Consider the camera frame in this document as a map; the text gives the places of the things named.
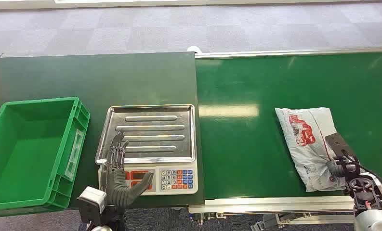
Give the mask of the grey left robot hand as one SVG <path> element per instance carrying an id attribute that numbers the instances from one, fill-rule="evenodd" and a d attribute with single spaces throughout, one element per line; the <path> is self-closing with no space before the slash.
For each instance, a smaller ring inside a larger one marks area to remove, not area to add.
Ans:
<path id="1" fill-rule="evenodd" d="M 126 183 L 124 168 L 125 151 L 129 142 L 124 141 L 124 131 L 118 130 L 109 146 L 106 156 L 107 204 L 121 208 L 130 207 L 152 184 L 153 172 L 146 172 L 142 180 L 132 187 Z"/>

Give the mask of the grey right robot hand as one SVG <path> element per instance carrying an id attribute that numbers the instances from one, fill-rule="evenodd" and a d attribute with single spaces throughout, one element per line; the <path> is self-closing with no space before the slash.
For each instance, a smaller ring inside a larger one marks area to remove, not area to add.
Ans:
<path id="1" fill-rule="evenodd" d="M 361 173 L 359 160 L 343 137 L 334 133 L 326 136 L 325 141 L 335 155 L 326 164 L 330 173 L 338 178 L 345 178 L 346 181 L 357 178 Z"/>

